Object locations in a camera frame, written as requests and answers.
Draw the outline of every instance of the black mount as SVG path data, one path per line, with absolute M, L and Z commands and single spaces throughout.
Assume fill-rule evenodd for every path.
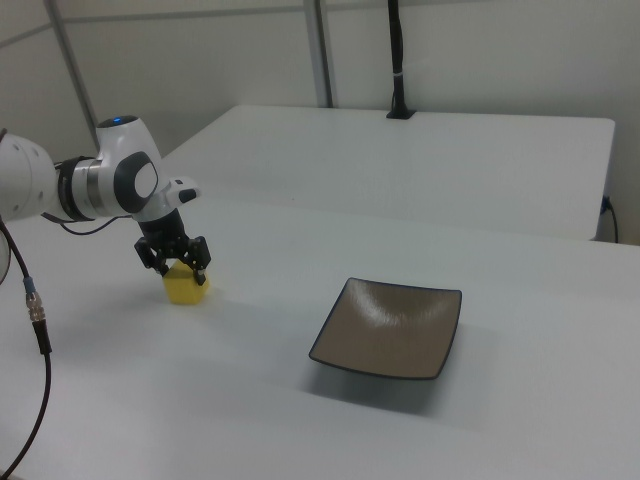
M 391 60 L 393 62 L 393 100 L 387 118 L 408 120 L 416 111 L 407 108 L 404 101 L 402 26 L 400 25 L 398 0 L 389 0 L 389 31 L 391 34 Z

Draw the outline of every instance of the white wall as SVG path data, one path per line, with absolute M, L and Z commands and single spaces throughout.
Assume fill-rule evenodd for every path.
M 54 161 L 95 145 L 41 0 L 0 0 L 0 128 L 42 145 Z
M 640 244 L 640 1 L 400 4 L 409 106 L 615 120 L 608 191 L 622 241 Z M 334 102 L 388 109 L 386 1 L 328 0 L 326 22 Z M 609 239 L 603 218 L 599 238 Z
M 322 105 L 306 0 L 58 5 L 95 117 L 141 117 L 163 155 L 238 104 Z

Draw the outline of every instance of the cable connector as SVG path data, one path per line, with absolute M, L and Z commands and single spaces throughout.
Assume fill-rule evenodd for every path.
M 33 331 L 36 333 L 36 338 L 38 339 L 40 353 L 42 355 L 51 353 L 51 342 L 49 341 L 49 332 L 47 331 L 47 318 L 44 313 L 44 307 L 42 306 L 42 299 L 35 289 L 27 293 L 26 303 L 31 325 L 33 325 Z
M 611 210 L 611 197 L 602 197 L 602 203 L 600 204 L 600 215 L 604 215 L 607 210 Z

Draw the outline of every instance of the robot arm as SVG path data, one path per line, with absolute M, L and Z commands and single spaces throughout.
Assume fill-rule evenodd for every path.
M 29 140 L 0 141 L 0 216 L 5 221 L 41 214 L 58 223 L 130 215 L 143 237 L 135 245 L 147 268 L 164 275 L 169 258 L 188 265 L 203 285 L 211 258 L 204 237 L 189 238 L 177 208 L 198 196 L 193 180 L 167 177 L 160 153 L 137 117 L 98 125 L 100 152 L 53 166 Z

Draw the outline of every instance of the white table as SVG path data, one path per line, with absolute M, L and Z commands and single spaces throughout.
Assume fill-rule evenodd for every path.
M 90 238 L 11 224 L 54 350 L 21 477 L 640 478 L 637 248 L 211 198 L 183 216 L 214 257 L 195 307 L 169 305 L 139 265 L 133 222 Z M 439 379 L 307 358 L 349 276 L 463 291 Z M 42 392 L 22 296 L 14 268 L 0 288 L 2 466 Z
M 167 157 L 214 198 L 588 240 L 614 123 L 236 107 Z

